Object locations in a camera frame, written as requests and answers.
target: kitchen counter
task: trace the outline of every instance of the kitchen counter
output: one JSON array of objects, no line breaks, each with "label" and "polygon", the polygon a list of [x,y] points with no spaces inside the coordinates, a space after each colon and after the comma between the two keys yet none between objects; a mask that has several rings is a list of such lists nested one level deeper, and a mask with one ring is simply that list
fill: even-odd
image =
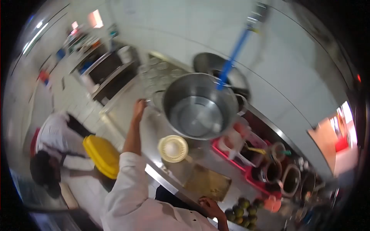
[{"label": "kitchen counter", "polygon": [[[139,77],[136,76],[100,112],[103,121],[107,122],[109,127],[123,139],[125,139],[130,126],[133,105],[137,99],[144,98],[143,92]],[[179,163],[162,161],[157,150],[158,141],[162,137],[174,134],[175,132],[170,129],[160,113],[150,106],[145,109],[140,124],[142,154],[147,161],[145,170],[171,193],[190,206],[199,209],[197,201],[201,195],[185,190],[183,185],[193,166],[200,164],[232,179],[232,184],[224,200],[218,203],[223,211],[232,208],[239,197],[245,197],[253,201],[260,196],[260,192],[243,178],[242,171],[211,149],[209,141],[187,140],[189,154],[185,160]],[[260,230],[280,230],[284,226],[285,218],[280,214],[259,209],[257,216],[257,227]],[[231,230],[245,230],[232,222],[228,222],[228,226]]]}]

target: white chef jacket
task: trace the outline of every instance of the white chef jacket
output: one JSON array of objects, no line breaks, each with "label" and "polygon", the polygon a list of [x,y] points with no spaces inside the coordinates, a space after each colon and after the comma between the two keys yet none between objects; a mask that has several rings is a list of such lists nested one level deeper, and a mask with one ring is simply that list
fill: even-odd
[{"label": "white chef jacket", "polygon": [[36,153],[44,150],[59,161],[62,155],[58,151],[70,151],[88,157],[83,146],[84,138],[67,126],[68,121],[69,116],[65,112],[51,114],[37,135]]},{"label": "white chef jacket", "polygon": [[104,231],[217,230],[196,211],[148,198],[145,165],[143,157],[132,152],[120,155],[117,181],[101,216]]}]

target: white plastic strainer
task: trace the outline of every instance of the white plastic strainer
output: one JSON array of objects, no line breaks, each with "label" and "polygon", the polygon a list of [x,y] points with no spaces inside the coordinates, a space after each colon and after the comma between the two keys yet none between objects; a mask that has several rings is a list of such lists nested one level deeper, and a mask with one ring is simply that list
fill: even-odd
[{"label": "white plastic strainer", "polygon": [[159,140],[161,157],[171,163],[180,162],[188,155],[188,143],[181,136],[170,135]]}]

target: black hair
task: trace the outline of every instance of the black hair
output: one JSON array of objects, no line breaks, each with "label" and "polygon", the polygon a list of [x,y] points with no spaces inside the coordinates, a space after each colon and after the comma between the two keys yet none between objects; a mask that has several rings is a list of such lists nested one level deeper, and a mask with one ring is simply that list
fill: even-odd
[{"label": "black hair", "polygon": [[58,198],[61,194],[59,182],[55,178],[54,169],[49,164],[50,155],[46,151],[38,151],[31,158],[30,171],[36,184],[46,189],[52,198]]}]

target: orange plastic container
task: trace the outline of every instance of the orange plastic container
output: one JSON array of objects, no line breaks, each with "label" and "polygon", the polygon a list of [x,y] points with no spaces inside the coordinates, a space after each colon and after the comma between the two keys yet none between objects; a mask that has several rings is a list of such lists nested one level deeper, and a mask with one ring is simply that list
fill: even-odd
[{"label": "orange plastic container", "polygon": [[89,135],[83,145],[87,154],[95,163],[96,168],[110,179],[117,179],[120,153],[108,140]]}]

